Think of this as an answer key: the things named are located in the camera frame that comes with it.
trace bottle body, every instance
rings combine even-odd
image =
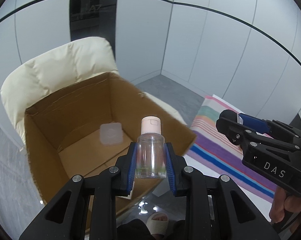
[[[137,138],[136,178],[166,178],[165,138],[144,133]]]

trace striped towel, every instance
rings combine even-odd
[[[199,170],[206,175],[217,177],[227,174],[230,176],[269,220],[268,212],[276,185],[244,166],[241,162],[243,158],[241,148],[230,143],[225,135],[217,131],[216,121],[225,109],[242,113],[215,95],[205,98],[191,125],[197,138],[187,152],[187,156],[195,160],[193,165],[201,167]]]

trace transparent bottle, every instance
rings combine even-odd
[[[141,121],[137,138],[136,178],[166,178],[165,138],[161,135],[161,120],[147,116]]]

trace plastic container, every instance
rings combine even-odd
[[[166,178],[165,138],[161,135],[161,120],[147,116],[141,121],[137,138],[136,178]]]
[[[123,130],[120,122],[105,123],[100,126],[100,142],[103,145],[117,145],[123,143]]]

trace purple stripe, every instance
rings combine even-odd
[[[221,159],[223,162],[227,163],[228,165],[232,166],[234,169],[240,171],[241,173],[249,176],[253,180],[257,181],[258,183],[262,184],[264,187],[275,191],[276,185],[269,181],[268,179],[264,178],[262,175],[256,173],[255,171],[251,170],[250,168],[244,166],[242,164],[242,160],[231,152],[225,150],[223,147],[218,145],[217,143],[211,141],[210,139],[203,136],[201,133],[197,131],[193,131],[197,134],[197,138],[195,144],[199,145],[203,149],[207,150],[209,153],[214,153],[214,155]]]
[[[187,152],[187,155],[189,157],[193,158],[194,160],[198,161],[199,163],[203,164],[204,166],[210,168],[211,170],[217,172],[220,175],[222,175],[222,174],[228,175],[229,177],[232,178],[232,180],[234,180],[236,182],[236,184],[238,186],[241,186],[242,188],[248,190],[249,192],[255,194],[256,196],[259,196],[260,198],[262,198],[262,199],[264,199],[264,200],[266,200],[266,201],[268,201],[270,203],[273,202],[273,199],[270,196],[268,196],[268,195],[260,192],[259,190],[257,190],[255,188],[251,187],[250,185],[244,183],[243,181],[241,181],[240,179],[234,177],[233,175],[229,174],[228,172],[226,172],[226,171],[222,170],[221,168],[215,166],[211,162],[209,162],[209,161],[205,160],[204,158],[202,158],[201,156],[199,156],[197,153],[189,150]]]

